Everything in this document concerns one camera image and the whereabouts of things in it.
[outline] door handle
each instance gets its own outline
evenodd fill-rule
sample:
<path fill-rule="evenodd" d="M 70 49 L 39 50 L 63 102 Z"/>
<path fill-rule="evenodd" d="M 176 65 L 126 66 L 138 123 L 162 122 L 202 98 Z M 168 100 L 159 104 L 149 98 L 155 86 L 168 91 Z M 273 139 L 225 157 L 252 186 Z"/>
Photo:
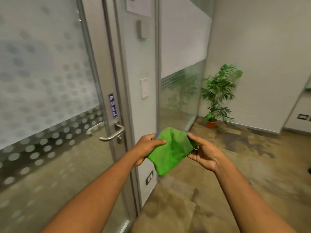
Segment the door handle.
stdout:
<path fill-rule="evenodd" d="M 111 135 L 110 137 L 99 137 L 100 141 L 111 141 L 112 139 L 118 137 L 118 139 L 121 139 L 121 133 L 124 132 L 125 127 L 120 125 L 119 122 L 115 122 L 115 129 L 117 130 L 119 128 L 118 131 L 116 131 L 116 133 L 114 133 L 113 135 Z"/>

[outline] microfiber cloth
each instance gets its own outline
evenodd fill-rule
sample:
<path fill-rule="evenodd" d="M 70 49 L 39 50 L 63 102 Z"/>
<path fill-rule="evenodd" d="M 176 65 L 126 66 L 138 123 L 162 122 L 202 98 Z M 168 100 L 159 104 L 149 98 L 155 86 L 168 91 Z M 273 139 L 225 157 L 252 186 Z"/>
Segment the microfiber cloth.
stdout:
<path fill-rule="evenodd" d="M 154 139 L 166 140 L 165 145 L 156 147 L 147 156 L 159 176 L 169 172 L 196 147 L 196 142 L 188 137 L 187 132 L 171 127 L 164 129 Z"/>

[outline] door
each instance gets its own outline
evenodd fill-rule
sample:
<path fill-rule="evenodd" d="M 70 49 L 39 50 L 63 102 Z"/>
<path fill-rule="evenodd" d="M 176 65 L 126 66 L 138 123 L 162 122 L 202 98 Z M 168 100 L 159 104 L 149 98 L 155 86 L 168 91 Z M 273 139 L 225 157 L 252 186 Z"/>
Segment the door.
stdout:
<path fill-rule="evenodd" d="M 118 131 L 115 122 L 101 0 L 1 0 L 0 232 L 39 232 L 121 157 L 123 134 L 99 140 Z M 104 232 L 135 216 L 129 178 Z"/>

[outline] pull sign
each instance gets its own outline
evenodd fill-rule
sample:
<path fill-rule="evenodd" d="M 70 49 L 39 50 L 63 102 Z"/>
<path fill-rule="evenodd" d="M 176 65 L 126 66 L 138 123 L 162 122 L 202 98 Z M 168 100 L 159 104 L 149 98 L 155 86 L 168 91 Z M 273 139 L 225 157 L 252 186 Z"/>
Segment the pull sign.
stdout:
<path fill-rule="evenodd" d="M 113 116 L 114 118 L 116 118 L 116 117 L 118 116 L 118 113 L 117 113 L 117 109 L 116 109 L 114 94 L 113 94 L 113 93 L 110 93 L 110 94 L 108 94 L 108 96 L 109 96 L 109 100 L 110 100 L 110 105 L 111 105 L 111 110 L 112 110 L 112 116 Z"/>

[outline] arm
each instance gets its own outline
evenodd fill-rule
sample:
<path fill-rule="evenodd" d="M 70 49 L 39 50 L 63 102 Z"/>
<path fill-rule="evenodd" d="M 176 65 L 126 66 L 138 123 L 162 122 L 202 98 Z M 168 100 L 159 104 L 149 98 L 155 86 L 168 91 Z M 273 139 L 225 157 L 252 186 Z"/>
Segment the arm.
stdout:
<path fill-rule="evenodd" d="M 41 233 L 102 232 L 131 169 L 142 164 L 155 146 L 165 144 L 151 140 L 153 136 L 141 137 L 133 149 L 74 196 Z"/>
<path fill-rule="evenodd" d="M 199 145 L 189 158 L 213 171 L 241 232 L 296 232 L 252 188 L 245 177 L 211 142 L 189 134 Z"/>

